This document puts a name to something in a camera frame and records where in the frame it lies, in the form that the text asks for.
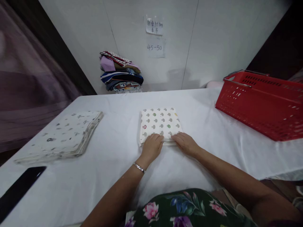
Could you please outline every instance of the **white table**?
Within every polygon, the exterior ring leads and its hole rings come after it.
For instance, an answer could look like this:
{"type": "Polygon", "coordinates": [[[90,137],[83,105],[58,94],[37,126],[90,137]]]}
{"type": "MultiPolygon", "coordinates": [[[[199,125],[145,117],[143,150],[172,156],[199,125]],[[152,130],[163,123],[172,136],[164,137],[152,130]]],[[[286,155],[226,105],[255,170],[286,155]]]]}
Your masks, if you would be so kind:
{"type": "MultiPolygon", "coordinates": [[[[140,111],[145,108],[175,107],[184,132],[198,145],[257,179],[303,169],[302,139],[274,142],[220,112],[214,107],[219,92],[218,88],[207,88],[77,98],[45,129],[65,114],[103,111],[86,153],[45,164],[45,172],[1,227],[63,226],[83,221],[140,155],[138,128],[140,111]]],[[[31,167],[13,162],[29,152],[28,143],[0,168],[0,196],[31,167]]],[[[177,147],[166,146],[144,175],[134,205],[160,193],[194,187],[214,190],[218,184],[177,147]]]]}

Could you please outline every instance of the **silver bracelet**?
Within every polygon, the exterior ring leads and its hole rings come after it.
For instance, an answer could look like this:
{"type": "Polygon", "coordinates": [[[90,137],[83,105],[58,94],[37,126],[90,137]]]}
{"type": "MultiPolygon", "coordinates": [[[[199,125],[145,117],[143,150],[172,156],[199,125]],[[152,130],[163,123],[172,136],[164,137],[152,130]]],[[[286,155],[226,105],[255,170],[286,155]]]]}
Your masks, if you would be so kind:
{"type": "Polygon", "coordinates": [[[143,172],[143,174],[146,172],[141,166],[139,166],[137,163],[133,162],[133,165],[137,167],[139,170],[143,172]]]}

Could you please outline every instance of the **stack of folded fabric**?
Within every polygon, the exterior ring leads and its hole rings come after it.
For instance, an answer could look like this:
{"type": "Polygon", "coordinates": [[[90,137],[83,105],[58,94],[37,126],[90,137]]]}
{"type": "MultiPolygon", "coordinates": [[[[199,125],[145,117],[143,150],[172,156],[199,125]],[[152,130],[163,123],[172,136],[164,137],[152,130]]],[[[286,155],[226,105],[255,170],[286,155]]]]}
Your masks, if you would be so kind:
{"type": "Polygon", "coordinates": [[[31,144],[31,153],[27,157],[15,162],[47,162],[82,155],[102,117],[100,111],[65,115],[56,126],[40,134],[31,144]]]}
{"type": "Polygon", "coordinates": [[[109,52],[102,51],[101,70],[104,71],[101,80],[106,84],[108,91],[117,93],[140,92],[144,81],[138,66],[130,60],[109,52]]]}
{"type": "Polygon", "coordinates": [[[144,145],[146,138],[157,133],[164,136],[163,145],[176,145],[172,135],[183,132],[175,108],[144,109],[141,111],[139,144],[144,145]]]}

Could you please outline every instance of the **metal basket handle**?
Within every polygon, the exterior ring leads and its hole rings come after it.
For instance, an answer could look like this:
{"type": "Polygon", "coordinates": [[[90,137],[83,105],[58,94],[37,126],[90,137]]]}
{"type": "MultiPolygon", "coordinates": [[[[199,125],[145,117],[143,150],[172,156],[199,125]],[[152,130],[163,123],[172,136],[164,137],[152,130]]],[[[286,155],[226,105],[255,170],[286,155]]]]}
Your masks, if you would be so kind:
{"type": "Polygon", "coordinates": [[[226,81],[229,81],[229,82],[238,84],[238,85],[242,85],[242,86],[244,86],[244,87],[249,87],[249,88],[251,88],[252,86],[250,86],[250,85],[241,84],[241,83],[238,83],[238,82],[235,82],[235,81],[232,81],[232,80],[227,79],[227,77],[230,77],[231,75],[233,75],[233,74],[235,74],[235,73],[238,73],[238,72],[249,72],[249,73],[255,73],[255,74],[259,74],[259,75],[263,75],[263,76],[269,76],[268,74],[263,74],[263,73],[258,73],[258,72],[253,72],[253,71],[250,71],[250,70],[242,69],[242,70],[235,71],[235,72],[232,72],[232,73],[228,74],[228,76],[226,76],[226,77],[223,78],[223,81],[226,80],[226,81]]]}

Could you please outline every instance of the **handwritten note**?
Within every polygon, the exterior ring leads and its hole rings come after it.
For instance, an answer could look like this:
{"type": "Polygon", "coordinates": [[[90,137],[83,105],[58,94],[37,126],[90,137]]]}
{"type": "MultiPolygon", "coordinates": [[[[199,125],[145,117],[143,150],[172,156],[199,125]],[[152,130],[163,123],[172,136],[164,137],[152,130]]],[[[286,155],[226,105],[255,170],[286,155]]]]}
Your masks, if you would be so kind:
{"type": "Polygon", "coordinates": [[[163,22],[147,18],[146,32],[154,35],[163,35],[163,22]]]}
{"type": "Polygon", "coordinates": [[[166,58],[165,39],[159,36],[149,36],[146,45],[148,57],[166,58]]]}

